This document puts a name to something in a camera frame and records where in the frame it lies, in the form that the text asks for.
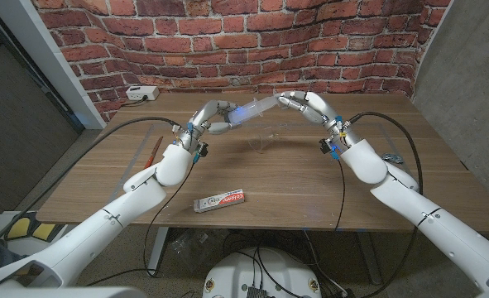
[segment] plastic bag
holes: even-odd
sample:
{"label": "plastic bag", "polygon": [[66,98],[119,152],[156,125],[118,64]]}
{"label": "plastic bag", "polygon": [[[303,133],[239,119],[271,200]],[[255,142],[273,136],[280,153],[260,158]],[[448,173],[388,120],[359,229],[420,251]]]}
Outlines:
{"label": "plastic bag", "polygon": [[200,264],[205,265],[213,252],[220,250],[227,235],[226,229],[189,228],[170,246],[187,268],[194,272]]}

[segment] brown wooden table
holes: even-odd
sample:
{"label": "brown wooden table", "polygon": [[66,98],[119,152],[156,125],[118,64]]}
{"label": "brown wooden table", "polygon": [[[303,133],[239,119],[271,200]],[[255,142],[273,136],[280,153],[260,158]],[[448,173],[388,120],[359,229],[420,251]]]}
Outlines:
{"label": "brown wooden table", "polygon": [[[103,131],[128,119],[162,116],[185,124],[210,99],[239,104],[264,94],[162,94],[154,102],[125,107]],[[385,113],[402,123],[415,140],[424,174],[424,195],[477,231],[489,233],[489,194],[464,167],[452,150],[399,95],[327,94],[323,96],[344,119],[363,111]],[[264,154],[253,151],[248,140],[265,127],[279,124],[279,140]],[[402,132],[379,118],[364,117],[353,125],[379,154],[404,157],[405,169],[417,177],[414,158]],[[97,145],[71,170],[41,207],[38,219],[48,223],[76,224],[122,192],[122,183],[142,170],[159,136],[164,136],[154,162],[173,141],[167,123],[135,123]],[[319,150],[324,129],[307,122],[294,110],[273,108],[263,118],[221,136],[205,133],[209,154],[202,158],[179,194],[155,225],[166,227],[332,229],[342,201],[338,163]],[[410,231],[412,225],[370,193],[344,167],[347,193],[339,227],[348,231]],[[174,193],[176,187],[169,188]],[[202,214],[193,211],[194,199],[243,189],[246,202]],[[160,208],[141,216],[135,224],[148,224]]]}

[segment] electrical outlet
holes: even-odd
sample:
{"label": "electrical outlet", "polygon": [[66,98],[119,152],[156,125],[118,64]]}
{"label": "electrical outlet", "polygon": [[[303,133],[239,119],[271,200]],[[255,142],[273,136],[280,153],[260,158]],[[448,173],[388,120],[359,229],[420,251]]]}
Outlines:
{"label": "electrical outlet", "polygon": [[127,96],[130,100],[141,100],[143,96],[147,96],[148,100],[155,100],[160,94],[155,86],[131,86],[127,90]]}

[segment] gray wall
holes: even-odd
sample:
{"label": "gray wall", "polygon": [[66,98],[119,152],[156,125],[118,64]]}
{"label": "gray wall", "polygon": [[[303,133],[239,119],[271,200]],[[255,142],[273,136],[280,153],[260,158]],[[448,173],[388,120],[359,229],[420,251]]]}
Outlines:
{"label": "gray wall", "polygon": [[489,190],[489,0],[453,3],[420,66],[414,104]]}

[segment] robotic hand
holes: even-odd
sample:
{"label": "robotic hand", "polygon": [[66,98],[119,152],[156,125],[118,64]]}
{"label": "robotic hand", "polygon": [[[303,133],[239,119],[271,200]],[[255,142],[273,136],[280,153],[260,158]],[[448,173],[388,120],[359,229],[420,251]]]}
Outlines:
{"label": "robotic hand", "polygon": [[341,158],[361,181],[375,185],[371,193],[417,226],[476,287],[489,291],[489,241],[465,223],[420,195],[416,181],[403,170],[383,161],[366,140],[361,140],[317,94],[290,91],[276,94],[280,104],[321,123],[329,137],[320,141],[323,153]]}
{"label": "robotic hand", "polygon": [[[240,127],[228,121],[235,103],[207,102],[187,123],[174,126],[176,141],[163,153],[161,162],[135,174],[123,186],[126,194],[104,206],[48,248],[0,268],[0,288],[74,286],[79,274],[134,219],[156,207],[166,196],[163,186],[179,184],[191,166],[207,154],[207,144],[199,139],[207,130],[222,134]],[[209,123],[215,115],[225,123]],[[34,272],[20,275],[21,271]]]}

